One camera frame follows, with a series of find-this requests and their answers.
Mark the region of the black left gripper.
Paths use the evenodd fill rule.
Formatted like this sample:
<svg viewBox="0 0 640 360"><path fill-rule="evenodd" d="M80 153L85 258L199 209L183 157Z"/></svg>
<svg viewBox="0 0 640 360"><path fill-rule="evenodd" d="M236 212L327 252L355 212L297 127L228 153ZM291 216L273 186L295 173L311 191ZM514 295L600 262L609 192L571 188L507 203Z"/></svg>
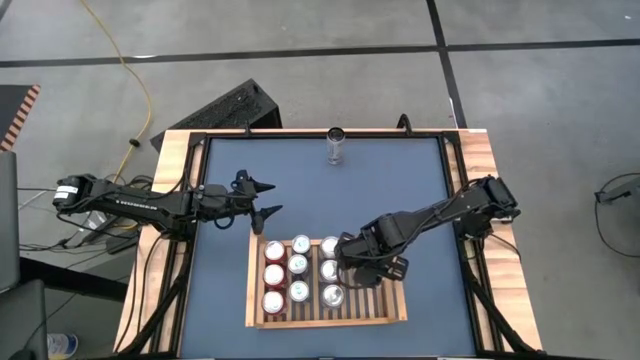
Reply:
<svg viewBox="0 0 640 360"><path fill-rule="evenodd" d="M263 233L266 220L282 208L275 205L253 209L253 200L259 193L275 188L273 184L256 181L246 170L236 173L232 189L223 185L200 185L193 192L192 210L196 220L213 222L218 229L228 229L235 218L250 213L253 233Z"/></svg>

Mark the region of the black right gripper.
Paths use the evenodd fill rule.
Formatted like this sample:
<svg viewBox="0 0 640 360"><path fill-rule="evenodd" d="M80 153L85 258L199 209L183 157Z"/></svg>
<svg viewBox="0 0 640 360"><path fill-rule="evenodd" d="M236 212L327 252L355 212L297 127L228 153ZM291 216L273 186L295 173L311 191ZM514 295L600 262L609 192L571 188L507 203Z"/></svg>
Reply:
<svg viewBox="0 0 640 360"><path fill-rule="evenodd" d="M399 230L364 229L358 235L343 232L335 248L335 258L341 270L357 268L351 277L353 287L375 288L381 278L374 271L392 281L404 280L409 261L399 256L400 250Z"/></svg>

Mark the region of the red Fanta strawberry can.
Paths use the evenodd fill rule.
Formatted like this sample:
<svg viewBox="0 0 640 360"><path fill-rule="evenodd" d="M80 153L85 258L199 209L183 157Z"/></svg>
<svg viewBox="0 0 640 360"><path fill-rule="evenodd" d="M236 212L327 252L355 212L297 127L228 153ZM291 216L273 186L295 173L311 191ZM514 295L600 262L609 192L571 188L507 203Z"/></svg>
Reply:
<svg viewBox="0 0 640 360"><path fill-rule="evenodd" d="M279 264L269 264L264 269L263 281L268 289L284 289L287 286L286 271Z"/></svg>
<svg viewBox="0 0 640 360"><path fill-rule="evenodd" d="M287 262L286 246L281 241L268 241L263 254L267 264L284 265Z"/></svg>
<svg viewBox="0 0 640 360"><path fill-rule="evenodd" d="M262 309L267 316L279 316L286 311L286 297L280 291L268 291L262 298Z"/></svg>

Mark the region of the blue silver Red Bull can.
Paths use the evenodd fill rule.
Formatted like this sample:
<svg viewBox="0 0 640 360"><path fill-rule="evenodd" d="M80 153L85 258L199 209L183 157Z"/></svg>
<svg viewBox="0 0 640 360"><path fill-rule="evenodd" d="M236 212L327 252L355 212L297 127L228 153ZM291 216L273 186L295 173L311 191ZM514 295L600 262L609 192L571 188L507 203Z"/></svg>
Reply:
<svg viewBox="0 0 640 360"><path fill-rule="evenodd" d="M293 275L305 276L309 269L308 259L302 254L294 254L288 259L287 268Z"/></svg>
<svg viewBox="0 0 640 360"><path fill-rule="evenodd" d="M302 280L294 281L289 286L288 295L292 302L304 303L310 296L309 285Z"/></svg>
<svg viewBox="0 0 640 360"><path fill-rule="evenodd" d="M291 242L291 248L295 254L307 256L311 247L312 244L310 238L304 234L295 236Z"/></svg>

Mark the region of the white can with black lid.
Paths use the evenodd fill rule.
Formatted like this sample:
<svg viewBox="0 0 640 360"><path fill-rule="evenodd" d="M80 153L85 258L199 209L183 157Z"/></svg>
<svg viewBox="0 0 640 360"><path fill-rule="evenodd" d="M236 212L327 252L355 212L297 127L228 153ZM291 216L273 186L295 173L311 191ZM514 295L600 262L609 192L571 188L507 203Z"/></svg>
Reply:
<svg viewBox="0 0 640 360"><path fill-rule="evenodd" d="M343 144L346 139L344 130L340 127L332 127L327 132L328 162L331 165L340 164L343 160Z"/></svg>

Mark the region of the slatted wooden shelf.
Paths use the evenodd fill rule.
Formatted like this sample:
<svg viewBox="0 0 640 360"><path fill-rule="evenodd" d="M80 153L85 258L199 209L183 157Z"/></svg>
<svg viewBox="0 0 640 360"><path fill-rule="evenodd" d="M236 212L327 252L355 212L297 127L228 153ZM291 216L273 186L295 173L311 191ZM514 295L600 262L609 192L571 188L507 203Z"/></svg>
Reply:
<svg viewBox="0 0 640 360"><path fill-rule="evenodd" d="M264 294L267 292L263 278L267 267L264 255L267 239L263 235L249 235L245 306L247 327L293 329L371 326L408 319L404 286L399 281L384 280L374 288L347 289L344 302L337 308L323 304L322 291L326 283L321 280L320 266L324 257L320 244L319 239L311 241L310 268L304 278L309 285L309 298L298 303L288 299L283 312L270 315L262 306Z"/></svg>

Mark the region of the black mesh computer case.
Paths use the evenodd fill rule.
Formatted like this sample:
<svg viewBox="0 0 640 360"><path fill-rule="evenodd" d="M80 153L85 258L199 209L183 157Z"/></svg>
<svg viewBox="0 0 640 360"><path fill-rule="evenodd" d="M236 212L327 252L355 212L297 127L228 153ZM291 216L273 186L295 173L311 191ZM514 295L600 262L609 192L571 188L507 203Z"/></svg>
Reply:
<svg viewBox="0 0 640 360"><path fill-rule="evenodd" d="M252 78L150 139L159 152L168 130L281 129L278 104Z"/></svg>

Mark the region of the blue table mat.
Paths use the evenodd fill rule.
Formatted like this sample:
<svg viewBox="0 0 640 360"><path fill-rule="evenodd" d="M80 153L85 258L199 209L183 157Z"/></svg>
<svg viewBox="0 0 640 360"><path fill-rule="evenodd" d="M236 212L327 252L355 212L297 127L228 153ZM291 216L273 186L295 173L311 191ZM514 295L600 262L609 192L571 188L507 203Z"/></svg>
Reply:
<svg viewBox="0 0 640 360"><path fill-rule="evenodd" d="M415 211L448 195L433 138L349 139L331 165L325 139L216 139L207 181L246 170L270 185L256 201L274 207L268 239L356 233L380 215ZM186 358L316 358L471 355L475 351L453 229L422 234L406 250L408 318L380 326L264 330L245 324L246 217L225 230L200 226L181 353Z"/></svg>

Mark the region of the black base bar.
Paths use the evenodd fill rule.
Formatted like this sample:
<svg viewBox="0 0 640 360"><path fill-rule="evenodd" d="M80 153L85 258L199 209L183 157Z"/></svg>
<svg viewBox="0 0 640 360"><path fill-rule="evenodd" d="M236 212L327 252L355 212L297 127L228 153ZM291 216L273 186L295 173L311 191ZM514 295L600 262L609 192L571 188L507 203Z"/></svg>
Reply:
<svg viewBox="0 0 640 360"><path fill-rule="evenodd" d="M47 288L123 302L128 286L116 280L20 258L20 282L41 280Z"/></svg>

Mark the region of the white blue bottle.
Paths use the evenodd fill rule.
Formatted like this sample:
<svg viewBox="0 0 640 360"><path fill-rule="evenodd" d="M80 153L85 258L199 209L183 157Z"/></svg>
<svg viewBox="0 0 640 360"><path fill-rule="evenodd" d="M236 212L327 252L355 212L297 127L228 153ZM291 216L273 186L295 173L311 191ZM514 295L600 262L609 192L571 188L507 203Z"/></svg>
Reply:
<svg viewBox="0 0 640 360"><path fill-rule="evenodd" d="M49 360L68 360L77 352L78 347L79 340L75 334L47 334L47 351Z"/></svg>

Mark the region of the hazard-striped black floor mat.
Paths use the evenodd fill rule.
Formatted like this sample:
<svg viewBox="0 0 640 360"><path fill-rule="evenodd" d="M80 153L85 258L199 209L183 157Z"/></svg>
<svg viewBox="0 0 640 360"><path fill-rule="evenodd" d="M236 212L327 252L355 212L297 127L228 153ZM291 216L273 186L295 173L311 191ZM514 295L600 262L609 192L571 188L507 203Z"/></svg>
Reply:
<svg viewBox="0 0 640 360"><path fill-rule="evenodd" d="M0 85L0 153L14 147L40 92L39 84Z"/></svg>

